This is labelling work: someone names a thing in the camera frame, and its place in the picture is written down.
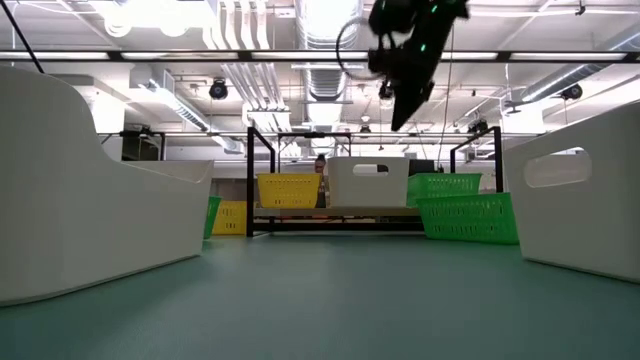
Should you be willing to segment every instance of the white bin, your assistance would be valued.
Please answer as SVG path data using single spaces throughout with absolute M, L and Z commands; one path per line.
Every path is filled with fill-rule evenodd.
M 525 258 L 640 282 L 639 114 L 625 105 L 505 151 Z M 543 158 L 575 147 L 586 154 Z
M 378 173 L 376 165 L 385 165 L 388 172 Z M 330 158 L 331 207 L 406 207 L 408 178 L 408 159 Z

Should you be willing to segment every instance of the teal floor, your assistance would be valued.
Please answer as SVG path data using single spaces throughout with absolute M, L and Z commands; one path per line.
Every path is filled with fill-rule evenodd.
M 2 360 L 637 360 L 638 335 L 638 285 L 422 237 L 215 241 L 0 309 Z

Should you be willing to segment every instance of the green basket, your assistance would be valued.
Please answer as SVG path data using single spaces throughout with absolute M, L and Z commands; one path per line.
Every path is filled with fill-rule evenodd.
M 409 177 L 407 206 L 417 199 L 477 195 L 482 174 L 416 174 Z
M 430 239 L 519 243 L 510 194 L 418 199 L 418 207 Z
M 218 207 L 222 198 L 211 196 L 209 197 L 209 207 L 207 208 L 207 219 L 204 223 L 204 239 L 211 238 L 213 232 L 213 224 L 216 222 L 216 214 L 218 213 Z

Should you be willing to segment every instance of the black metal frame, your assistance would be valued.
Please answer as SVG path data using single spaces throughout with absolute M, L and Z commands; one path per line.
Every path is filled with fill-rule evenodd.
M 1 50 L 3 53 L 24 53 L 23 50 L 6 49 Z M 107 54 L 107 58 L 95 58 L 87 59 L 86 57 L 78 58 L 47 58 L 47 53 L 99 53 Z M 233 62 L 278 62 L 278 63 L 291 63 L 291 62 L 312 62 L 312 63 L 335 63 L 337 57 L 334 50 L 112 50 L 104 51 L 100 49 L 82 51 L 78 50 L 38 50 L 40 54 L 39 61 L 44 62 L 120 62 L 120 63 L 233 63 Z M 464 54 L 480 54 L 480 53 L 496 53 L 495 58 L 476 58 L 474 56 L 468 56 L 465 58 Z M 513 59 L 514 53 L 527 53 L 527 54 L 576 54 L 574 59 L 565 58 L 530 58 L 530 59 Z M 611 53 L 623 53 L 624 57 L 620 59 L 594 59 L 589 55 L 611 54 Z M 148 54 L 155 54 L 150 57 L 143 56 Z M 344 50 L 340 52 L 341 57 L 348 63 L 366 63 L 367 52 L 360 50 Z M 457 50 L 453 51 L 453 54 L 463 54 L 461 56 L 444 56 L 440 62 L 442 63 L 467 63 L 467 64 L 638 64 L 640 60 L 640 52 L 637 51 L 495 51 L 495 50 Z M 585 54 L 586 56 L 580 58 L 579 55 Z M 25 62 L 31 61 L 26 58 L 15 58 L 11 56 L 0 56 L 0 61 L 14 61 Z
M 160 136 L 160 153 L 158 154 L 158 158 L 160 159 L 160 161 L 164 161 L 166 153 L 167 153 L 167 134 L 164 132 L 155 132 L 155 131 L 146 131 L 146 132 L 141 132 L 141 131 L 134 131 L 134 130 L 125 130 L 125 131 L 120 131 L 119 133 L 99 133 L 98 136 L 106 136 L 106 138 L 104 138 L 102 141 L 100 141 L 100 145 L 104 145 L 104 143 L 106 143 L 107 141 L 109 141 L 109 139 L 111 139 L 114 136 L 120 136 L 122 138 L 125 137 L 141 137 L 141 136 L 147 136 L 147 137 L 153 137 L 153 136 Z
M 351 143 L 351 134 L 348 133 L 281 133 L 278 134 L 279 139 L 287 136 L 304 136 L 306 138 L 321 138 L 325 136 L 342 136 L 349 139 Z M 269 149 L 270 153 L 270 172 L 273 174 L 276 172 L 276 151 L 269 144 L 269 142 L 260 134 L 260 132 L 254 128 L 249 127 L 247 130 L 247 225 L 246 236 L 253 237 L 255 231 L 423 231 L 424 227 L 420 222 L 407 222 L 407 223 L 349 223 L 342 222 L 340 219 L 328 220 L 324 223 L 276 223 L 274 217 L 269 217 L 268 223 L 255 223 L 254 216 L 254 201 L 255 201 L 255 189 L 254 189 L 254 175 L 255 175 L 255 139 L 258 138 L 260 142 Z
M 278 133 L 278 172 L 280 172 L 280 154 L 282 150 L 286 149 L 289 144 L 285 145 L 283 149 L 280 149 L 280 144 L 282 142 L 282 138 L 291 137 L 293 139 L 298 137 L 303 137 L 305 139 L 324 139 L 326 137 L 345 137 L 349 141 L 349 148 L 347 151 L 349 152 L 349 156 L 351 156 L 351 144 L 353 142 L 351 133 L 323 133 L 323 132 L 304 132 L 304 133 Z
M 454 147 L 449 152 L 449 166 L 452 174 L 456 172 L 456 150 L 460 149 L 463 146 L 469 145 L 472 142 L 484 137 L 487 134 L 493 132 L 493 142 L 495 144 L 495 162 L 496 162 L 496 191 L 501 193 L 504 192 L 504 175 L 502 169 L 502 129 L 500 126 L 491 127 L 485 131 L 477 133 L 473 135 L 469 140 L 463 142 L 462 144 Z
M 253 203 L 255 201 L 255 193 L 254 193 L 254 182 L 253 178 L 255 175 L 254 161 L 255 161 L 255 139 L 260 140 L 260 142 L 269 149 L 269 172 L 276 172 L 276 150 L 269 144 L 267 139 L 265 139 L 260 132 L 250 126 L 247 129 L 247 228 L 246 234 L 249 237 L 253 236 L 253 231 L 255 229 L 255 224 L 253 223 Z M 269 219 L 269 223 L 267 229 L 270 229 L 275 225 L 275 220 L 273 218 Z

